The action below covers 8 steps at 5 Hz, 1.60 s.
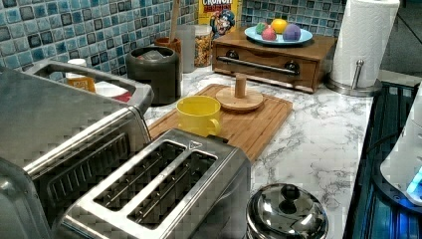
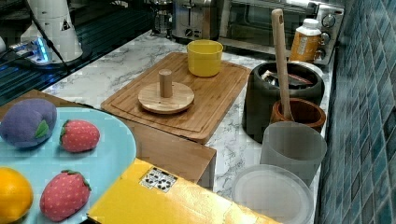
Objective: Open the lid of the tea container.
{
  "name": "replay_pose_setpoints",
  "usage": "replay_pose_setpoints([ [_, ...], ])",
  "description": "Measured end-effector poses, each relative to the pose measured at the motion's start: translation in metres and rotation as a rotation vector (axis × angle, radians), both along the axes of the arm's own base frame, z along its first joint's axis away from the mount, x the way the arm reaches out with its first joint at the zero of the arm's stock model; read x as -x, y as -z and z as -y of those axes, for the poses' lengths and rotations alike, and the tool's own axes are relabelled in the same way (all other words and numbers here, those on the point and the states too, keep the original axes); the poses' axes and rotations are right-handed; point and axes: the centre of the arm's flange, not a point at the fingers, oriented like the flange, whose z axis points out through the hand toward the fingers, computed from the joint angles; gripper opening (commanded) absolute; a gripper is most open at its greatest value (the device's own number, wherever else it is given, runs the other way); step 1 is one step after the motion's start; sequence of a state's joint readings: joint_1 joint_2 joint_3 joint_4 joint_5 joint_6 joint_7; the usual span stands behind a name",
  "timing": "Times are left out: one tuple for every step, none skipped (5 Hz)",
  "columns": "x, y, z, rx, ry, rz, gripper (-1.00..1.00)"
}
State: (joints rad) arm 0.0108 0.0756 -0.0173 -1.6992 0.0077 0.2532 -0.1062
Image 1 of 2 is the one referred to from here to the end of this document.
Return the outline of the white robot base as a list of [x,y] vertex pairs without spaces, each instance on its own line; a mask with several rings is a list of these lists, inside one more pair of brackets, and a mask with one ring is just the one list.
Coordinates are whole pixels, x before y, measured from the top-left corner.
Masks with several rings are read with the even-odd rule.
[[373,102],[372,180],[391,203],[421,212],[421,86],[384,82]]

